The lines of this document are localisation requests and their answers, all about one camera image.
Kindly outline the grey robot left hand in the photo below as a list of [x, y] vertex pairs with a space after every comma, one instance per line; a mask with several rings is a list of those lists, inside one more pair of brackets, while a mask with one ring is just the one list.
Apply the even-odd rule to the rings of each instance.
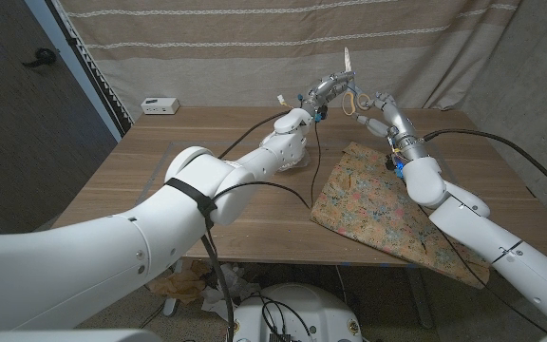
[[342, 71], [323, 77], [307, 92], [302, 108], [314, 117], [323, 105], [349, 88], [354, 76], [354, 71]]

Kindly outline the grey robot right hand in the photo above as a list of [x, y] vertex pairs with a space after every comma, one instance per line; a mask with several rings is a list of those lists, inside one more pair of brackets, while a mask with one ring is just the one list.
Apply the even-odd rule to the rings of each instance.
[[353, 114], [359, 124], [363, 124], [375, 136], [388, 138], [392, 147], [408, 161], [428, 157], [424, 144], [417, 138], [416, 130], [410, 119], [398, 108], [395, 99], [388, 93], [377, 93], [373, 99], [360, 94], [356, 99], [359, 108], [368, 110], [373, 107], [383, 112], [386, 123], [364, 115]]

